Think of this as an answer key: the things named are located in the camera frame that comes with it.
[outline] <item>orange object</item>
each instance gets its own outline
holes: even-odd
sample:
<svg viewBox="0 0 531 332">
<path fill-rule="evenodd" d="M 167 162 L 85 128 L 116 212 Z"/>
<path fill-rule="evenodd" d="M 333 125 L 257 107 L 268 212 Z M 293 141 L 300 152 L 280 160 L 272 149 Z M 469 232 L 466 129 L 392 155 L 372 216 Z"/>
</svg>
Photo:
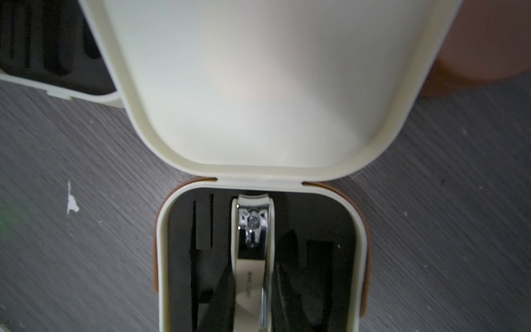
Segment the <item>orange object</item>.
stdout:
<svg viewBox="0 0 531 332">
<path fill-rule="evenodd" d="M 531 2 L 465 0 L 422 88 L 440 96 L 531 68 Z"/>
</svg>

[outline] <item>nail clipper case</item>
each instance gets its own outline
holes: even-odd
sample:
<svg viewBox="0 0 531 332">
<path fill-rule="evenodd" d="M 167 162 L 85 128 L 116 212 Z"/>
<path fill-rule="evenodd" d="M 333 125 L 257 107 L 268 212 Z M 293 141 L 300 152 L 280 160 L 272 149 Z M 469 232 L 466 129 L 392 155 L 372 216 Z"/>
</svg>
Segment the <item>nail clipper case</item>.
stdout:
<svg viewBox="0 0 531 332">
<path fill-rule="evenodd" d="M 0 80 L 123 107 L 77 0 L 0 2 Z"/>
<path fill-rule="evenodd" d="M 160 331 L 173 312 L 168 218 L 179 197 L 205 188 L 317 194 L 347 211 L 356 238 L 345 330 L 358 331 L 367 229 L 352 201 L 309 182 L 355 172 L 392 142 L 460 0 L 80 3 L 139 136 L 204 177 L 170 194 L 157 218 Z"/>
</svg>

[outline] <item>open case lid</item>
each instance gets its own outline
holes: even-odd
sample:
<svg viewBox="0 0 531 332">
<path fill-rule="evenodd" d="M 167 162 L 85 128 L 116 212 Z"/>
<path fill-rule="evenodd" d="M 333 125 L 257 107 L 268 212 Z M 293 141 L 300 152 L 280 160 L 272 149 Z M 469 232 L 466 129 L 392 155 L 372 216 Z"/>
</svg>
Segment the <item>open case lid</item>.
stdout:
<svg viewBox="0 0 531 332">
<path fill-rule="evenodd" d="M 317 181 L 381 154 L 460 0 L 82 0 L 140 137 L 212 177 Z"/>
</svg>

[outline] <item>black foam insert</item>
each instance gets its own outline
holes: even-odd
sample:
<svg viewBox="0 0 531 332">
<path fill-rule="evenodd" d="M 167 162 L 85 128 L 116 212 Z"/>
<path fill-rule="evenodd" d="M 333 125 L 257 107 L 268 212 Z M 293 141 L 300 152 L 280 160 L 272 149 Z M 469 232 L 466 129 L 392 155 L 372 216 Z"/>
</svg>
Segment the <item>black foam insert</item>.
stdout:
<svg viewBox="0 0 531 332">
<path fill-rule="evenodd" d="M 356 231 L 349 212 L 313 193 L 193 189 L 169 214 L 171 331 L 194 331 L 230 266 L 230 210 L 240 194 L 267 193 L 275 203 L 275 262 L 285 266 L 316 331 L 346 330 Z"/>
<path fill-rule="evenodd" d="M 91 95 L 116 91 L 76 0 L 0 0 L 0 69 Z"/>
</svg>

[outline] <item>wood grain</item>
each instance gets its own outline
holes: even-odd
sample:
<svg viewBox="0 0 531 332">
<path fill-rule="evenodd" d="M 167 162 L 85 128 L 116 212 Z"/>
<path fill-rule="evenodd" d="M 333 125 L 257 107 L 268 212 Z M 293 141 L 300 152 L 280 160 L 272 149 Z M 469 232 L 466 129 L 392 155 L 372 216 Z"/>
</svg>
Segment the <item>wood grain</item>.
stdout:
<svg viewBox="0 0 531 332">
<path fill-rule="evenodd" d="M 372 233 L 360 331 L 531 329 L 530 111 L 531 72 L 418 100 L 380 158 L 331 182 Z M 6 82 L 0 154 L 0 324 L 158 330 L 153 223 L 191 176 L 153 155 L 123 110 Z"/>
</svg>

